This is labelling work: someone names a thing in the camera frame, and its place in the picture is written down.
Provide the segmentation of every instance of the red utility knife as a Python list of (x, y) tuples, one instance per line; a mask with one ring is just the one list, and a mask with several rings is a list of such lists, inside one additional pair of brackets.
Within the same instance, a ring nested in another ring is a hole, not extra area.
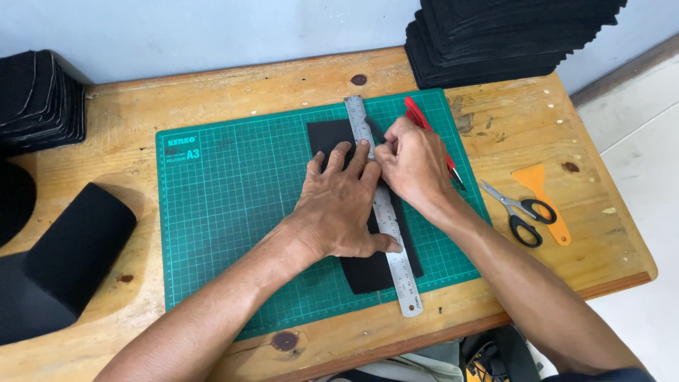
[[(413, 121), (414, 124), (418, 125), (419, 127), (429, 130), (433, 132), (434, 130), (431, 128), (431, 125), (429, 122), (427, 122), (426, 118), (424, 117), (424, 114), (420, 111), (420, 108), (415, 104), (415, 101), (408, 96), (405, 97), (405, 106), (408, 108), (408, 110), (405, 112), (405, 116), (410, 118), (411, 121)], [(445, 163), (448, 165), (448, 173), (450, 176), (450, 179), (455, 181), (455, 184), (462, 190), (466, 191), (466, 188), (464, 187), (464, 184), (462, 183), (462, 179), (460, 178), (460, 174), (458, 174), (458, 171), (455, 168), (455, 162), (453, 162), (453, 158), (450, 158), (450, 155), (448, 153), (445, 153)]]

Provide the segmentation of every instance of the person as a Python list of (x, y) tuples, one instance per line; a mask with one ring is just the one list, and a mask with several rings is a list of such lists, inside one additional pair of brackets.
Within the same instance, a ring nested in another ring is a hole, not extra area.
[(380, 176), (469, 257), (521, 333), (555, 365), (560, 381), (653, 380), (578, 294), (465, 203), (449, 181), (437, 134), (400, 117), (384, 136), (374, 161), (362, 140), (344, 170), (348, 142), (335, 147), (322, 173), (324, 156), (317, 153), (294, 211), (125, 346), (95, 381), (202, 381), (258, 308), (314, 262), (401, 251), (395, 238), (371, 235), (366, 226)]

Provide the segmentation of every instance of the stack of black foam sheets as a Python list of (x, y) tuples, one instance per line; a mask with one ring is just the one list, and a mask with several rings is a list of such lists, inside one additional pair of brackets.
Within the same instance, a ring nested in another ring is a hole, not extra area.
[(0, 58), (0, 157), (82, 142), (84, 91), (49, 50)]
[(405, 30), (418, 87), (452, 88), (550, 74), (615, 25), (626, 0), (420, 0)]

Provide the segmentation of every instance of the hand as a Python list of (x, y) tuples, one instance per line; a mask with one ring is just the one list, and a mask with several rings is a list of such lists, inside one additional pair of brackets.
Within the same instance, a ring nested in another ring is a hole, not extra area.
[(299, 238), (318, 258), (328, 255), (369, 257), (376, 251), (401, 252), (393, 237), (368, 232), (380, 165), (368, 161), (370, 144), (361, 139), (354, 158), (342, 171), (349, 142), (339, 143), (320, 172), (324, 155), (317, 153), (306, 167), (306, 179), (295, 210), (286, 218)]
[(453, 189), (445, 163), (445, 144), (437, 133), (399, 117), (384, 133), (387, 142), (375, 148), (382, 177), (403, 200), (437, 224), (446, 203), (464, 203)]

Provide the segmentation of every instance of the grid lines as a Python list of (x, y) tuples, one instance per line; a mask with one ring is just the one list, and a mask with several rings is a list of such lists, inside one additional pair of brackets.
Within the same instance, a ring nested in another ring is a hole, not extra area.
[[(404, 114), (407, 96), (444, 140), (467, 187), (464, 199), (490, 223), (441, 89), (366, 99), (366, 112), (385, 131)], [(344, 103), (337, 103), (156, 134), (166, 309), (233, 264), (292, 212), (312, 156), (306, 123), (345, 118)], [(403, 210), (424, 269), (416, 280), (420, 293), (479, 277), (445, 234), (405, 202)], [(354, 295), (339, 260), (325, 258), (269, 298), (237, 340), (396, 298), (394, 288)]]

